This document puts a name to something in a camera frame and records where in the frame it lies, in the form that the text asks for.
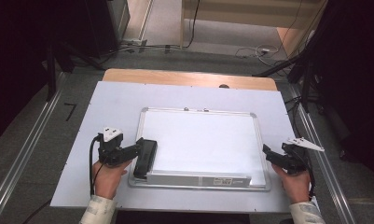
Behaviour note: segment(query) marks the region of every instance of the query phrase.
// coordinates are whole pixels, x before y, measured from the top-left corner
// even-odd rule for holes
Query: wire
[[[191,30],[191,29],[190,29],[190,22],[191,22],[191,21],[192,21],[192,20],[189,19],[189,27],[188,27],[189,31]]]
[[[35,216],[37,215],[43,208],[45,208],[48,204],[50,204],[50,202],[52,202],[52,198],[49,199],[49,201],[47,201],[46,203],[42,204],[39,208],[37,208],[30,216],[28,216],[26,218],[26,220],[23,221],[22,224],[27,224],[29,223],[29,221]]]
[[[277,63],[280,63],[280,62],[285,62],[285,60],[278,60],[278,61],[276,61],[276,62],[273,64],[273,66],[276,66]],[[285,70],[289,70],[289,71],[291,71],[291,69],[292,69],[292,68],[290,68],[290,67],[288,67],[288,68],[283,68],[283,69],[281,70],[281,71],[284,73],[283,75],[279,73],[280,71],[277,71],[276,73],[277,73],[277,75],[279,75],[280,77],[285,77],[285,76],[288,76],[288,73],[289,73],[289,72],[286,72]]]
[[[292,28],[292,26],[294,26],[295,22],[297,21],[297,18],[298,18],[298,14],[299,14],[299,11],[300,11],[300,8],[302,7],[302,1],[303,0],[300,0],[299,2],[299,7],[298,7],[298,11],[297,11],[297,15],[295,15],[295,18],[294,18],[294,21],[291,23],[291,25],[288,27],[288,29],[286,30],[285,32],[285,35],[283,37],[283,40],[282,40],[282,44],[280,45],[280,47],[278,49],[281,49],[284,45],[284,41],[285,41],[285,38],[286,36],[288,35],[288,32],[289,30]]]
[[[100,135],[98,134],[91,140],[90,143],[90,151],[89,151],[89,180],[90,180],[90,196],[94,194],[94,185],[93,185],[93,146],[96,141],[100,139]]]
[[[240,59],[249,58],[249,57],[251,57],[251,56],[256,57],[256,56],[254,56],[254,53],[249,54],[249,55],[238,56],[237,54],[239,53],[239,51],[240,51],[240,50],[244,50],[244,49],[256,50],[256,49],[253,49],[253,48],[241,48],[241,49],[238,49],[238,50],[236,51],[236,53],[235,53],[235,57],[236,57],[236,58],[240,58]]]
[[[170,45],[153,45],[153,46],[125,47],[125,48],[119,49],[117,52],[128,51],[128,50],[131,50],[131,49],[175,49],[175,50],[183,50],[183,49],[180,49],[180,47],[174,47],[174,46],[170,46]]]
[[[300,105],[300,101],[297,101],[297,102],[296,102],[296,106],[294,107],[294,109],[293,109],[293,111],[292,111],[292,112],[293,112],[293,113],[292,113],[292,120],[293,120],[293,122],[294,122],[294,128],[295,128],[295,130],[297,131],[298,137],[302,137],[302,134],[300,134],[300,131],[299,131],[299,129],[298,129],[298,126],[297,126],[297,119],[296,119],[299,105]]]
[[[267,57],[267,58],[271,58],[271,57],[273,57],[273,55],[275,54],[275,53],[277,53],[278,51],[279,51],[279,49],[277,48],[277,47],[275,47],[275,46],[273,46],[273,45],[259,45],[258,47],[256,47],[255,48],[255,53],[256,53],[256,57],[262,62],[262,63],[264,63],[265,65],[267,65],[267,66],[270,66],[270,67],[274,67],[279,61],[276,61],[274,64],[270,64],[270,63],[267,63],[267,62],[265,62],[262,58],[262,56],[264,56],[264,55],[266,55],[266,54],[268,54],[268,53],[271,53],[271,51],[262,51],[262,55],[258,55],[258,49],[259,48],[262,48],[263,46],[269,46],[269,47],[274,47],[275,48],[275,51],[273,51],[272,53],[272,55],[270,56],[270,57]],[[277,71],[276,72],[276,74],[277,75],[279,75],[279,77],[284,77],[285,75],[282,75],[282,74],[280,74],[279,73],[279,71]]]
[[[314,24],[315,20],[317,20],[318,18],[318,15],[320,15],[320,12],[321,10],[323,10],[324,6],[326,6],[326,4],[328,3],[328,0],[326,0],[320,7],[320,9],[317,11],[317,13],[315,14],[314,16],[314,19],[312,20],[311,24],[309,25],[308,29],[306,30],[306,32],[309,32],[312,28],[312,25]],[[306,36],[306,41],[305,41],[305,48],[307,47],[308,45],[308,42],[312,39],[312,37],[314,36],[315,34],[313,34],[310,38],[309,36]]]
[[[102,168],[103,168],[103,166],[104,166],[104,164],[105,164],[105,162],[107,161],[107,158],[108,158],[108,156],[107,157],[105,157],[105,160],[104,160],[104,162],[102,163],[102,165],[100,166],[100,168],[99,168],[99,170],[97,171],[97,173],[96,173],[96,175],[94,176],[94,178],[93,178],[93,186],[94,186],[94,183],[96,182],[96,178],[97,178],[97,175],[99,174],[99,172],[102,170]]]
[[[311,189],[309,190],[309,201],[311,201],[312,197],[314,196],[315,178],[314,178],[314,173],[312,172],[312,161],[309,156],[309,153],[306,151],[306,149],[304,149],[304,153],[303,153],[304,158],[306,158],[308,161],[308,163],[306,163],[305,160],[303,160],[295,151],[290,150],[290,152],[293,156],[296,156],[299,158],[299,160],[303,163],[303,165],[306,167],[306,169],[309,172],[309,176],[311,178],[311,183],[312,183]]]
[[[292,101],[299,100],[300,98],[301,98],[301,96],[297,96],[297,97],[294,97],[294,98],[292,98],[292,99],[290,99],[290,100],[285,101],[284,103],[285,103],[285,104],[288,104],[288,103],[290,103],[290,102],[292,102]]]
[[[189,46],[192,44],[193,39],[195,37],[195,22],[196,22],[196,17],[198,16],[198,10],[199,10],[199,5],[201,4],[201,0],[198,0],[198,4],[196,5],[196,10],[195,10],[195,17],[193,18],[193,24],[192,24],[192,37],[189,40],[189,44],[184,47],[183,49],[189,48]]]

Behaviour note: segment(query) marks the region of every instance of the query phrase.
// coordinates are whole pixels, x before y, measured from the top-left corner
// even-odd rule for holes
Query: floor
[[[156,15],[172,14],[163,11],[160,13],[161,10],[169,11],[161,7],[163,2],[165,0],[154,1],[149,13],[149,20],[142,35],[142,39],[146,39],[149,45],[178,44],[177,35],[159,32],[159,30],[163,30],[163,27],[166,27],[165,30],[171,30],[167,29],[167,25],[154,22],[157,20],[155,19],[157,18]],[[176,5],[175,2],[177,1],[166,2],[169,5]],[[169,23],[178,26],[175,21],[169,21]],[[238,31],[239,29],[236,27],[234,27],[235,30],[231,28],[233,27],[229,27],[229,24],[209,24],[198,21],[195,27],[196,38],[188,50],[172,49],[170,53],[165,53],[163,49],[121,51],[111,56],[104,66],[251,76],[265,71],[270,65],[284,59],[284,52],[282,54],[280,51],[273,57],[263,59],[270,65],[266,65],[257,57],[254,57],[255,48],[259,45],[281,46],[281,40],[272,28],[249,26],[239,28],[242,31]],[[204,35],[202,30],[207,29],[213,30],[205,32],[207,35]],[[245,47],[253,50],[237,51]],[[284,78],[286,72],[288,71],[285,70],[270,77],[276,80],[284,100],[289,100],[293,98],[293,95]],[[19,181],[11,188],[12,194],[5,199],[6,203],[0,216],[0,223],[22,223],[35,209],[51,198],[89,105],[94,87],[97,81],[103,78],[103,74],[104,72],[96,71],[89,66],[78,67],[73,74],[64,74],[65,81],[57,104],[53,107],[45,128],[33,145],[34,151],[31,153],[30,160],[26,163],[21,176],[19,176]],[[7,172],[18,153],[24,148],[25,140],[34,128],[35,121],[39,118],[42,109],[46,106],[46,93],[46,88],[39,92],[0,138],[0,184],[6,178]],[[71,118],[67,119],[71,110],[69,104],[76,105],[76,109]],[[351,207],[355,219],[354,223],[374,223],[374,175],[362,164],[339,159],[341,147],[337,142],[336,135],[332,132],[330,123],[315,108],[315,105],[311,105],[314,126],[323,147],[327,149],[326,155]],[[304,125],[301,120],[297,118],[296,123],[303,132]],[[318,203],[325,220],[327,223],[341,223],[341,218],[339,218],[336,205],[334,205],[333,198],[326,186],[320,166],[314,164],[314,170],[318,183]],[[83,212],[84,208],[46,207],[30,223],[77,223]],[[251,214],[250,221],[256,224],[279,223],[280,220],[287,217],[289,217],[288,214]]]

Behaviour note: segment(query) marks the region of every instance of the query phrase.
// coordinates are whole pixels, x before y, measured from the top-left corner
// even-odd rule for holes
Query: gray carpet
[[[227,55],[146,49],[142,53],[135,51],[120,52],[112,56],[106,67],[141,68],[158,70],[196,71],[238,76],[250,76],[266,70],[268,67],[255,58],[239,59]],[[35,151],[29,160],[22,176],[14,189],[7,205],[0,216],[0,223],[22,223],[33,211],[49,200],[62,173],[62,168],[74,143],[81,121],[89,105],[97,81],[103,78],[104,72],[91,67],[79,67],[69,74],[62,95],[57,103],[48,124],[42,132]],[[278,75],[279,91],[284,99],[292,98],[288,84]],[[11,163],[17,156],[24,139],[26,139],[37,119],[46,98],[44,88],[15,118],[0,139],[0,182],[7,174]],[[71,107],[64,103],[77,104],[71,118],[66,121]],[[374,176],[363,165],[339,160],[340,147],[326,118],[318,115],[311,105],[314,125],[326,148],[336,175],[348,199],[374,199]],[[300,131],[303,125],[297,120]],[[327,189],[318,165],[314,163],[317,178],[317,200],[327,223],[340,223],[338,212]],[[374,204],[354,201],[351,208],[357,223],[374,223]],[[46,207],[30,223],[77,223],[83,209],[61,209]],[[288,214],[253,214],[251,223],[279,223],[289,217]]]

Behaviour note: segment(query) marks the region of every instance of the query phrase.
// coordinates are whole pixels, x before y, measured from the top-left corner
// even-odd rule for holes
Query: whiteboard frame
[[[150,114],[150,121],[147,120],[147,114]],[[152,119],[152,115],[155,113],[155,121]],[[182,127],[182,130],[178,130],[178,128],[175,130],[167,130],[159,127],[159,125],[163,121],[168,121],[167,119],[172,118],[172,125],[175,125],[177,127]],[[244,137],[240,133],[233,133],[233,132],[227,132],[227,126],[226,124],[232,123],[233,129],[236,128],[238,130],[241,130],[245,133],[252,133],[253,137],[250,138],[250,135]],[[149,128],[154,128],[155,131],[149,131]],[[173,144],[177,144],[178,146],[183,145],[190,145],[190,147],[182,148],[178,150],[188,150],[188,153],[184,154],[183,151],[178,152],[183,155],[184,160],[190,160],[190,162],[194,163],[194,167],[192,168],[189,165],[189,162],[187,162],[187,165],[179,165],[180,163],[183,163],[182,161],[175,161],[174,166],[168,165],[168,164],[161,164],[159,169],[156,169],[156,164],[158,162],[167,162],[162,160],[159,157],[159,160],[154,160],[154,165],[152,167],[152,170],[148,172],[147,174],[147,180],[135,178],[130,172],[129,174],[129,184],[132,187],[145,187],[145,188],[181,188],[181,189],[219,189],[219,190],[270,190],[271,188],[271,182],[270,182],[270,176],[268,173],[268,166],[266,163],[265,155],[262,152],[261,148],[263,146],[261,133],[259,130],[259,125],[257,122],[257,116],[254,113],[251,112],[234,112],[234,111],[216,111],[216,110],[209,110],[209,109],[179,109],[179,108],[156,108],[156,107],[145,107],[143,108],[140,120],[139,120],[139,127],[137,132],[137,139],[140,137],[145,137],[145,134],[148,134],[149,137],[154,136],[154,139],[151,140],[159,140],[158,141],[158,150],[162,150],[162,155],[165,153],[170,154],[168,150],[174,150],[170,149],[175,148]],[[185,134],[191,134],[192,138],[188,138],[187,140],[184,139],[183,136]],[[177,141],[177,143],[173,142],[171,139],[169,139],[167,136],[170,136],[174,139],[174,141]],[[231,139],[229,142],[231,145],[224,144],[223,141],[224,138]],[[166,148],[160,147],[160,139],[162,141],[166,141],[168,144],[166,144]],[[222,150],[222,153],[226,156],[226,158],[221,157],[221,155],[215,156],[215,161],[221,160],[221,161],[227,161],[233,164],[233,167],[224,167],[221,165],[221,167],[215,167],[214,165],[210,164],[210,160],[208,160],[209,164],[200,164],[198,165],[196,163],[196,157],[193,156],[191,158],[188,157],[190,150],[197,150],[196,156],[198,156],[199,153],[203,153],[202,150],[204,150],[206,147],[203,145],[207,145],[207,142],[210,142],[211,147],[209,150]],[[251,160],[244,156],[244,155],[250,155],[254,158],[251,158]],[[237,164],[239,161],[243,161],[244,165],[245,163],[249,162],[248,167],[240,167],[238,172],[234,171],[234,165],[240,166]],[[132,163],[132,170],[134,170],[136,165],[136,160]],[[253,168],[253,170],[258,171],[259,174],[253,174],[252,171],[250,171],[249,168]],[[220,179],[227,179],[232,180],[232,184],[223,184],[218,186],[216,183],[218,183],[218,178]]]

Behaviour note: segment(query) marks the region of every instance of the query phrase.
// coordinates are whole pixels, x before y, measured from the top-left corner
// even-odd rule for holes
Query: whiteboard
[[[202,187],[185,183],[193,176],[248,178],[247,186],[204,185],[207,189],[268,190],[270,179],[262,153],[257,117],[250,112],[212,111],[208,109],[144,108],[137,138],[155,140],[158,149],[149,174],[172,175],[172,184],[150,184],[130,178],[131,185],[145,187]]]

